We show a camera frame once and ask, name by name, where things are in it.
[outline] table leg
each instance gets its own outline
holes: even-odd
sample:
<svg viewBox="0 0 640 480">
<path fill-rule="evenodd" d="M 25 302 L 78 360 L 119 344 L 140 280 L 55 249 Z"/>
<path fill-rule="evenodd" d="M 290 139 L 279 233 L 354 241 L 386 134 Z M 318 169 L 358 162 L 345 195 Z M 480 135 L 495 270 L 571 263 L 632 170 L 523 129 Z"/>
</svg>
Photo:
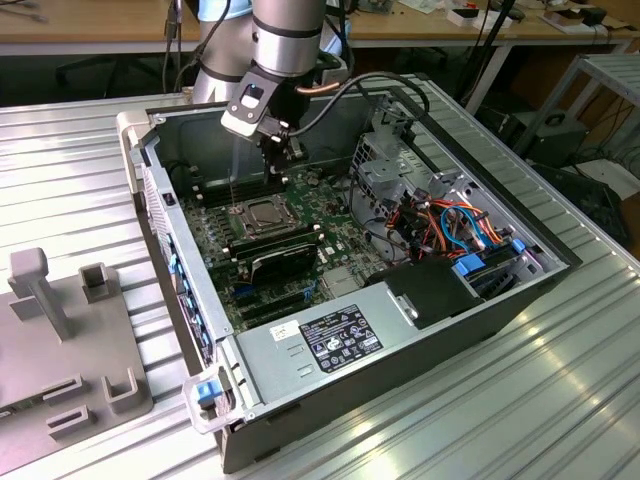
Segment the table leg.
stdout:
<svg viewBox="0 0 640 480">
<path fill-rule="evenodd" d="M 471 98 L 467 103 L 465 109 L 472 115 L 475 115 L 480 108 L 480 104 L 482 104 L 482 100 L 484 100 L 485 95 L 491 88 L 493 81 L 498 76 L 498 72 L 502 68 L 504 61 L 507 59 L 509 52 L 511 51 L 511 45 L 505 44 L 498 48 L 493 53 L 491 60 L 489 60 L 489 64 L 485 69 L 482 77 L 480 77 L 480 81 L 476 85 L 473 93 L 471 94 Z"/>
</svg>

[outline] black cable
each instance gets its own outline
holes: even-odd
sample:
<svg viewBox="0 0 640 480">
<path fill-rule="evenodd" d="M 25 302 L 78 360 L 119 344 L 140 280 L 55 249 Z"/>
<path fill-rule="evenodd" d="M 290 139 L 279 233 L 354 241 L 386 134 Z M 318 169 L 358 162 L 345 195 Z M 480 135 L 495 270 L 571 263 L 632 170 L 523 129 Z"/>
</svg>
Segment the black cable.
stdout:
<svg viewBox="0 0 640 480">
<path fill-rule="evenodd" d="M 176 62 L 176 70 L 179 72 L 182 66 L 182 22 L 178 23 L 178 61 Z M 178 89 L 182 88 L 182 82 L 178 83 Z"/>
<path fill-rule="evenodd" d="M 331 100 L 329 100 L 329 102 L 325 105 L 322 111 L 313 120 L 311 120 L 304 127 L 301 127 L 298 130 L 294 130 L 293 132 L 289 132 L 288 136 L 290 138 L 298 137 L 308 132 L 309 130 L 311 130 L 313 127 L 315 127 L 318 124 L 318 122 L 320 122 L 320 120 L 322 120 L 325 117 L 325 115 L 329 112 L 329 110 L 333 108 L 336 102 L 340 100 L 340 98 L 342 98 L 342 96 L 345 93 L 347 93 L 347 91 L 350 88 L 360 84 L 362 81 L 367 80 L 369 78 L 390 78 L 391 80 L 395 80 L 396 82 L 402 83 L 403 85 L 409 87 L 414 92 L 416 92 L 420 97 L 420 99 L 422 100 L 423 115 L 426 115 L 429 112 L 429 99 L 427 98 L 427 95 L 418 85 L 413 83 L 411 80 L 408 80 L 396 73 L 391 73 L 391 72 L 364 73 L 362 75 L 358 75 L 357 77 L 352 78 L 351 80 L 345 82 L 344 85 L 342 85 L 342 87 L 340 88 L 340 90 L 338 90 L 335 93 L 335 95 L 331 98 Z"/>
<path fill-rule="evenodd" d="M 480 27 L 480 32 L 478 33 L 478 38 L 476 38 L 476 43 L 473 46 L 473 48 L 471 49 L 471 55 L 476 53 L 476 49 L 478 48 L 478 45 L 480 45 L 480 39 L 482 38 L 482 34 L 484 33 L 484 26 L 487 24 L 487 17 L 489 16 L 489 4 L 490 3 L 491 3 L 491 0 L 487 0 L 487 8 L 485 8 L 485 10 L 484 10 L 484 18 L 482 19 L 482 26 Z"/>
<path fill-rule="evenodd" d="M 498 36 L 500 32 L 500 28 L 502 28 L 502 24 L 504 23 L 505 18 L 507 18 L 507 14 L 513 8 L 515 0 L 504 0 L 502 3 L 502 8 L 500 9 L 500 14 L 496 19 L 496 22 L 491 27 L 491 31 L 482 45 L 482 49 L 480 50 L 480 55 L 472 55 L 470 61 L 467 63 L 466 68 L 462 71 L 461 74 L 461 82 L 456 88 L 456 92 L 454 95 L 454 99 L 458 102 L 462 102 L 463 98 L 466 96 L 468 85 L 473 81 L 473 78 L 476 78 L 474 72 L 482 71 L 485 68 L 485 65 L 488 64 L 489 59 L 491 58 L 491 48 L 493 45 L 493 41 Z"/>
<path fill-rule="evenodd" d="M 616 112 L 616 116 L 613 119 L 613 123 L 611 124 L 611 129 L 609 130 L 609 133 L 607 134 L 605 139 L 602 142 L 600 142 L 600 145 L 598 146 L 598 148 L 604 148 L 605 145 L 608 144 L 611 141 L 611 139 L 613 138 L 613 135 L 616 132 L 616 124 L 618 123 L 618 116 L 620 115 L 620 113 L 622 111 L 622 103 L 623 103 L 622 97 L 620 97 L 620 105 L 618 105 L 618 111 Z M 624 122 L 627 121 L 627 118 L 629 118 L 629 115 L 631 115 L 633 105 L 629 105 L 626 108 L 629 111 L 627 112 L 627 115 L 624 117 L 624 120 L 622 120 L 622 122 L 620 122 L 620 125 L 624 124 Z"/>
<path fill-rule="evenodd" d="M 169 57 L 171 55 L 171 45 L 173 39 L 176 38 L 178 31 L 178 11 L 175 0 L 169 3 L 167 10 L 167 19 L 164 23 L 164 36 L 167 42 L 167 48 L 164 52 L 164 60 L 162 62 L 162 93 L 167 93 L 167 69 L 169 67 Z"/>
<path fill-rule="evenodd" d="M 162 62 L 162 93 L 167 93 L 167 68 L 169 65 L 169 53 L 171 52 L 171 40 L 167 37 L 167 48 Z"/>
<path fill-rule="evenodd" d="M 482 33 L 484 32 L 484 26 L 486 25 L 487 17 L 489 16 L 490 3 L 491 3 L 491 0 L 487 0 L 487 8 L 485 8 L 484 10 L 484 19 L 482 20 L 482 26 L 480 27 L 480 32 L 478 33 L 478 37 L 476 38 L 476 43 L 471 49 L 471 54 L 469 55 L 470 59 L 476 54 L 478 45 L 480 45 L 480 39 L 482 38 Z M 458 82 L 456 83 L 456 90 L 458 90 L 461 87 L 461 82 L 463 78 L 464 78 L 464 75 L 460 75 L 458 77 Z"/>
<path fill-rule="evenodd" d="M 198 64 L 198 62 L 200 61 L 200 59 L 202 58 L 202 55 L 204 54 L 204 50 L 205 50 L 205 48 L 207 48 L 207 45 L 209 44 L 209 41 L 211 40 L 211 37 L 213 37 L 213 34 L 216 33 L 216 30 L 218 30 L 220 25 L 222 25 L 222 22 L 224 21 L 225 17 L 227 16 L 227 13 L 229 13 L 229 9 L 230 8 L 231 8 L 231 0 L 227 0 L 226 5 L 224 6 L 224 10 L 222 11 L 222 15 L 220 15 L 220 18 L 218 19 L 216 24 L 213 27 L 211 27 L 211 30 L 209 30 L 209 33 L 207 34 L 205 39 L 202 42 L 200 42 L 198 44 L 198 46 L 195 48 L 195 50 L 193 51 L 193 55 L 191 56 L 191 59 L 178 72 L 178 76 L 176 77 L 176 83 L 173 86 L 173 91 L 175 93 L 179 92 L 180 81 L 181 81 L 182 76 L 184 75 L 184 73 L 189 68 L 196 66 Z"/>
<path fill-rule="evenodd" d="M 591 127 L 590 131 L 595 130 L 597 127 L 599 127 L 600 125 L 602 125 L 604 122 L 606 122 L 607 120 L 609 120 L 610 118 L 618 115 L 619 113 L 622 112 L 626 112 L 627 110 L 631 110 L 633 108 L 633 105 L 629 105 L 625 108 L 623 108 L 620 112 L 616 112 L 616 113 L 612 113 L 610 115 L 607 115 L 606 117 L 601 118 L 598 123 L 596 123 L 593 127 Z M 578 144 L 578 146 L 576 147 L 576 150 L 571 154 L 572 157 L 577 156 L 579 153 L 584 153 L 587 150 L 596 150 L 596 152 L 594 153 L 594 155 L 598 155 L 598 153 L 600 152 L 600 148 L 602 144 L 599 144 L 597 147 L 589 147 L 583 150 L 583 152 L 579 152 L 580 147 L 582 147 L 582 145 L 584 144 L 585 140 L 587 139 L 587 136 L 585 135 L 582 140 L 580 141 L 580 143 Z"/>
</svg>

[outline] blue cable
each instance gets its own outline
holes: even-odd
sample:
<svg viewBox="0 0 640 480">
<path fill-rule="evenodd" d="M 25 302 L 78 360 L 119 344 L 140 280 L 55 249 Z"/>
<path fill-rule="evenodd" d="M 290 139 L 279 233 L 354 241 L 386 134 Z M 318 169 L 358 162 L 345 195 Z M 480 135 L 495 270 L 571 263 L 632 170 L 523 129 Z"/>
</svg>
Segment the blue cable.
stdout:
<svg viewBox="0 0 640 480">
<path fill-rule="evenodd" d="M 447 229 L 446 214 L 448 210 L 457 210 L 459 212 L 462 212 L 462 214 L 469 219 L 469 222 L 471 222 L 471 226 L 473 227 L 473 230 L 476 232 L 476 235 L 478 235 L 478 238 L 480 238 L 480 240 L 482 240 L 482 242 L 487 246 L 493 245 L 493 241 L 480 230 L 477 222 L 471 216 L 471 214 L 464 208 L 458 207 L 458 206 L 445 208 L 442 212 L 442 215 L 440 216 L 440 226 L 442 227 L 442 233 L 444 233 L 444 236 L 447 237 L 452 243 L 455 243 L 456 245 L 464 248 L 464 251 L 469 253 L 469 247 L 467 247 L 467 245 L 464 244 L 463 242 L 460 242 L 459 240 L 456 240 L 455 238 L 453 238 L 453 236 L 449 233 L 449 230 Z"/>
</svg>

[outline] motherboard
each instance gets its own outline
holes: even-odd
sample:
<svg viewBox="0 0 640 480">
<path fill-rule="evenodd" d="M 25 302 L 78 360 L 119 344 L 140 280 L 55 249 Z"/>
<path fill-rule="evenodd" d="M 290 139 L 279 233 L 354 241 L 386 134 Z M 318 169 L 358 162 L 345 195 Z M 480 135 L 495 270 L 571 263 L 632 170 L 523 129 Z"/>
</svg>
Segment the motherboard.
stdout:
<svg viewBox="0 0 640 480">
<path fill-rule="evenodd" d="M 388 264 L 354 223 L 341 178 L 291 172 L 286 188 L 231 204 L 182 201 L 226 314 L 240 332 L 346 295 Z"/>
</svg>

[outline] aluminum table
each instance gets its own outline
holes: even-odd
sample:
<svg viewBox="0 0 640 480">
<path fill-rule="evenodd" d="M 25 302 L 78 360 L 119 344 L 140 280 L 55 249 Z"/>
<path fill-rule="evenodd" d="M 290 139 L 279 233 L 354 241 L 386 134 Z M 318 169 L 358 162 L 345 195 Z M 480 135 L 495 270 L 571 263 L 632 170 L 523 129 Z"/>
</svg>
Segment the aluminum table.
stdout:
<svg viewBox="0 0 640 480">
<path fill-rule="evenodd" d="M 431 115 L 584 265 L 495 337 L 228 478 L 639 478 L 640 264 L 434 84 L 423 86 Z M 187 372 L 114 122 L 119 111 L 184 101 L 0 110 L 2 275 L 7 253 L 27 245 L 47 251 L 53 277 L 96 261 L 115 266 L 155 401 L 146 416 L 7 479 L 227 478 L 213 437 L 191 428 L 179 395 Z M 417 132 L 438 166 L 451 163 Z"/>
</svg>

